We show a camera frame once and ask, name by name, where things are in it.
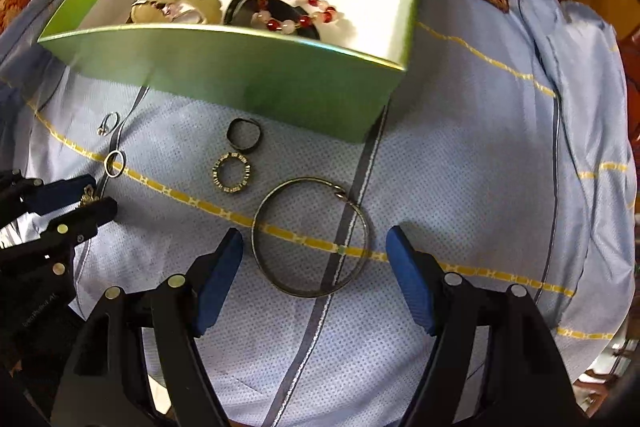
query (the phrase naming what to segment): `white bead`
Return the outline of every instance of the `white bead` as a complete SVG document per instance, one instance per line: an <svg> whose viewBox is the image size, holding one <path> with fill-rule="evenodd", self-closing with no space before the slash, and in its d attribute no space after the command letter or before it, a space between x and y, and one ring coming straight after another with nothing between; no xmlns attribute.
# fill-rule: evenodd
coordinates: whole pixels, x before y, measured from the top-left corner
<svg viewBox="0 0 640 427"><path fill-rule="evenodd" d="M289 35L294 31L296 31L296 23L290 19L287 19L286 21L282 21L282 24L280 25L280 29L284 34Z"/></svg>
<svg viewBox="0 0 640 427"><path fill-rule="evenodd" d="M261 10L258 12L258 20L265 24L271 19L271 14L267 10Z"/></svg>

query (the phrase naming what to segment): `beaded bracelet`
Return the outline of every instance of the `beaded bracelet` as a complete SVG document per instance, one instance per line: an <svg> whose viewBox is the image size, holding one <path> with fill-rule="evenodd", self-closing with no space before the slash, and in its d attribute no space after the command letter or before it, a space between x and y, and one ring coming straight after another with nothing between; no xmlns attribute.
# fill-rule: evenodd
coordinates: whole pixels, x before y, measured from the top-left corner
<svg viewBox="0 0 640 427"><path fill-rule="evenodd" d="M258 1L257 19L267 25L269 31L281 31L286 35L292 34L298 28L307 28L315 23L329 23L340 20L343 15L338 12L335 7L330 6L327 1L321 0L296 0L298 4L309 4L309 6L317 7L320 11L313 12L311 15L303 15L297 21L290 19L286 21L279 21L271 17L271 13L266 9L267 0Z"/></svg>

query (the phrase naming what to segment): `yellow stripe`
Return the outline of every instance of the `yellow stripe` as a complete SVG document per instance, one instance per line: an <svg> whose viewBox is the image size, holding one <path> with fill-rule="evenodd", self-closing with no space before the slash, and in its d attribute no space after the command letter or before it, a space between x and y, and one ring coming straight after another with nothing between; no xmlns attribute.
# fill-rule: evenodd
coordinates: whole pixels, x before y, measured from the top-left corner
<svg viewBox="0 0 640 427"><path fill-rule="evenodd" d="M550 96L552 98L556 97L556 94L553 92L553 90L549 89L546 86L543 86L542 84L540 84L535 76L533 76L532 73L520 73L519 71L514 70L513 68L510 68L509 66L507 66L506 64L499 62L498 60L494 60L491 57L487 57L487 55L483 54L481 51L476 50L473 46L469 45L466 41L464 41L463 39L461 39L460 37L452 37L449 35L443 35L441 33L438 33L436 30L434 30L433 28L429 28L426 24L421 23L420 21L418 21L416 23L420 28L422 28L423 30L426 30L427 32L429 32L431 35L433 35L434 37L436 37L437 39L440 39L442 41L452 41L452 42L456 42L457 44L460 44L461 46L465 47L466 49L468 49L471 53L473 53L476 57L482 58L482 60L484 60L485 62L488 62L489 64L491 64L492 66L495 66L496 68L500 68L503 71L507 71L508 73L511 73L513 76L515 76L516 78L520 78L522 80L528 80L529 82L532 82L534 87L536 87L537 90L539 90L540 92L546 94L547 96Z"/></svg>
<svg viewBox="0 0 640 427"><path fill-rule="evenodd" d="M594 180L598 177L599 171L618 171L626 172L626 165L623 163L603 162L598 166L598 171L582 171L578 172L578 178L581 180Z"/></svg>
<svg viewBox="0 0 640 427"><path fill-rule="evenodd" d="M0 80L4 81L6 84L10 85L7 81L0 78ZM89 158L95 162L104 162L104 156L101 156L97 153L91 152L82 146L78 145L75 142L67 139L62 136L62 134L55 131L53 126L47 121L37 110L34 110L34 115L41 122L44 127L49 131L49 134L58 140L60 143L69 147L70 149L77 152L79 155L84 156L85 158ZM213 216L221 217L235 225L240 227L250 228L253 224L253 219L251 217L243 216L236 212L231 212L229 210L225 210L209 201L203 201L198 198L194 198L184 192L180 192L180 190L175 190L174 188L167 187L166 185L161 184L155 180L151 180L146 176L142 175L140 172L134 171L129 167L125 168L123 171L123 175L136 181L145 187L151 188L151 190L155 190L174 201L178 201L178 203L188 204L189 206L193 206L194 208L198 208L208 214L212 214ZM290 243L296 243L298 245L304 245L309 248L313 248L314 250L324 251L328 253L345 253L346 255L353 257L360 257L363 254L362 248L357 247L342 247L340 245L336 245L335 243L331 243L330 241L324 241L322 239L316 239L314 237L307 237L305 235L298 235L289 230L283 230L278 227L274 227L273 225L263 224L260 225L260 230L264 233L272 235L273 237L278 237L283 239L284 241L289 241ZM388 262L385 252L377 252L373 251L371 253L371 258L374 261L380 261L383 263ZM506 272L500 272L496 270L491 270L488 268L479 268L472 266L463 266L460 264L449 264L444 261L438 261L440 266L444 271L452 271L460 273L461 275L465 275L467 277L485 277L488 279L496 279L500 281L510 282L510 283L519 283L525 286L530 286L534 289L543 288L546 291L558 293L565 295L566 297L573 297L574 291L563 288L562 286L550 285L545 283L543 285L542 282L536 281L535 279L530 279L529 277L523 277L521 275L515 275Z"/></svg>
<svg viewBox="0 0 640 427"><path fill-rule="evenodd" d="M583 331L570 330L558 326L558 335L563 337L571 337L581 341L610 341L615 333L584 333Z"/></svg>

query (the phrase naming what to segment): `green box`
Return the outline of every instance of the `green box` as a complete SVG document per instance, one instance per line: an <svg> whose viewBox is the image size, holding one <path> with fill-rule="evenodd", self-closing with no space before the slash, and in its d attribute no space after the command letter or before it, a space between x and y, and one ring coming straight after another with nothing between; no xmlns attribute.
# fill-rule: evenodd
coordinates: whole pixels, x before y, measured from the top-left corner
<svg viewBox="0 0 640 427"><path fill-rule="evenodd" d="M65 0L38 42L85 76L351 142L364 139L406 71L415 2L328 0L345 17L323 25L319 42L224 25L125 24L133 1ZM221 1L225 9L230 0Z"/></svg>

